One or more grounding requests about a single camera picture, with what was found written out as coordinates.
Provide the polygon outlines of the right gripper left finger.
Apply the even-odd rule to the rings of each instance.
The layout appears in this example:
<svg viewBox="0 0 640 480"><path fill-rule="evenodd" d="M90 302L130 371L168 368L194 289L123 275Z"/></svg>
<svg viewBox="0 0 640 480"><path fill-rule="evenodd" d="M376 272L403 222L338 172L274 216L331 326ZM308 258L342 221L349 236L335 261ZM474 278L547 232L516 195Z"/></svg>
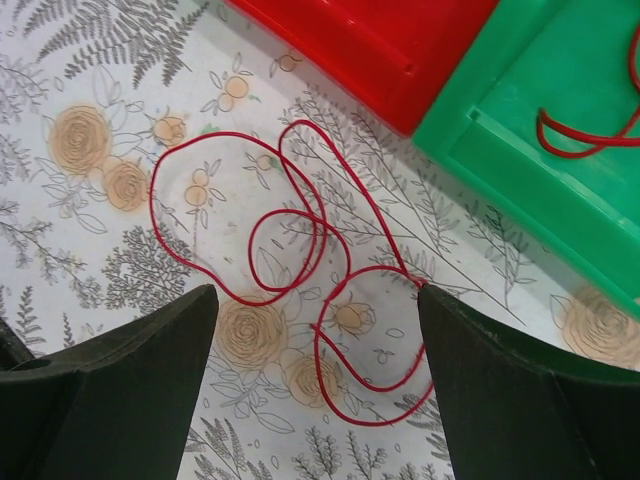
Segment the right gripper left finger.
<svg viewBox="0 0 640 480"><path fill-rule="evenodd" d="M40 358L3 324L2 478L176 478L218 307L202 285Z"/></svg>

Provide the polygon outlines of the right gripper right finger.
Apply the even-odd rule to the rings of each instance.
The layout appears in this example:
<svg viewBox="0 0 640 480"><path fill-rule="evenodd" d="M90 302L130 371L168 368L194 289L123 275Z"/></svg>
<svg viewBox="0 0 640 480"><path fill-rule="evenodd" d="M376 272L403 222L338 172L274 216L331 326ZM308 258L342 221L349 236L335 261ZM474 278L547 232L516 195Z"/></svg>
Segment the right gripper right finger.
<svg viewBox="0 0 640 480"><path fill-rule="evenodd" d="M425 285L418 312L457 479L636 479L639 374Z"/></svg>

